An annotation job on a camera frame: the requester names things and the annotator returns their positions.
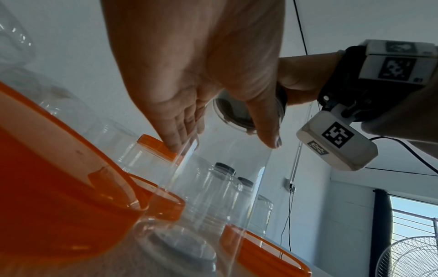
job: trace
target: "orange container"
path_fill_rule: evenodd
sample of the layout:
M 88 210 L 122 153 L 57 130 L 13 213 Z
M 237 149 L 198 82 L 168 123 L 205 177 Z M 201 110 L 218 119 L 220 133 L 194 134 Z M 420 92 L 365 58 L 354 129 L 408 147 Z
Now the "orange container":
M 232 276 L 310 277 L 310 269 L 278 246 L 234 225 L 227 225 L 220 238 L 223 256 L 233 255 L 235 245 L 241 249 Z
M 0 257 L 102 253 L 142 215 L 135 182 L 60 120 L 0 83 Z

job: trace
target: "dark curtain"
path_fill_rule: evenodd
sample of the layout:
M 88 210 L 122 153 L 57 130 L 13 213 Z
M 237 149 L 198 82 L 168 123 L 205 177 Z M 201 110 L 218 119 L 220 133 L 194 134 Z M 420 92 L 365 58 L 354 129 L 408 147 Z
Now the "dark curtain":
M 388 193 L 381 189 L 374 190 L 373 230 L 371 237 L 371 257 L 369 277 L 375 277 L 375 270 L 380 256 L 391 245 L 392 238 L 392 206 Z M 381 271 L 387 276 L 387 269 Z

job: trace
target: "hand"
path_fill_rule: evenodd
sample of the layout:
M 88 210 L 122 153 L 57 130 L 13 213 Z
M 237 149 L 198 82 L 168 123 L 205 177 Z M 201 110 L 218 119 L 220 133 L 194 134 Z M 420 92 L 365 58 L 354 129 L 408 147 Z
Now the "hand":
M 275 106 L 284 0 L 101 0 L 128 93 L 178 152 L 223 88 L 281 144 Z
M 338 53 L 281 58 L 277 78 L 286 90 L 287 104 L 316 100 L 339 60 Z

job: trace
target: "electric fan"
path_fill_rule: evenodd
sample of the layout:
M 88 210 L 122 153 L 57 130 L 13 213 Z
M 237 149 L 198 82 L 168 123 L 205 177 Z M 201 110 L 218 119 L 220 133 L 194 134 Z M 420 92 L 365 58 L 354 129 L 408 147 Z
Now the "electric fan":
M 438 277 L 438 238 L 400 240 L 380 256 L 376 277 Z

